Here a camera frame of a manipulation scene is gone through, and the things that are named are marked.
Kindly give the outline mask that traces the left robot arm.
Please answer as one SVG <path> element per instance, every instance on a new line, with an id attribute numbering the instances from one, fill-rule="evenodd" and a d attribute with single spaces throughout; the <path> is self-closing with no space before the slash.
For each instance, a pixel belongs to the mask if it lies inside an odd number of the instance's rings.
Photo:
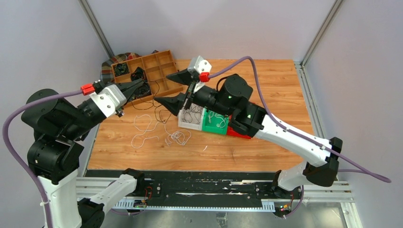
<path id="1" fill-rule="evenodd" d="M 144 173 L 130 168 L 94 196 L 78 199 L 76 192 L 79 157 L 84 149 L 80 142 L 108 117 L 123 116 L 124 106 L 142 85 L 141 79 L 95 81 L 81 86 L 80 93 L 88 99 L 79 106 L 52 89 L 39 90 L 28 99 L 29 108 L 21 119 L 33 128 L 35 141 L 27 160 L 47 197 L 47 228 L 98 228 L 123 197 L 145 192 Z"/>

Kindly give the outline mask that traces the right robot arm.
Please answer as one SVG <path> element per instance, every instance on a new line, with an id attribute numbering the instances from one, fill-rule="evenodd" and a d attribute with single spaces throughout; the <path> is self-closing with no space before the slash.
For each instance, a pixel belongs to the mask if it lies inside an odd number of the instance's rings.
<path id="1" fill-rule="evenodd" d="M 223 116 L 229 116 L 228 126 L 240 135 L 258 138 L 280 145 L 304 159 L 301 164 L 275 174 L 272 193 L 284 198 L 294 188 L 315 184 L 322 187 L 333 185 L 337 175 L 338 156 L 329 149 L 341 151 L 342 140 L 318 138 L 276 118 L 263 107 L 249 101 L 253 89 L 237 74 L 225 78 L 220 90 L 203 85 L 200 89 L 191 81 L 186 70 L 168 75 L 168 79 L 187 84 L 186 93 L 174 97 L 157 97 L 173 115 L 195 104 Z"/>

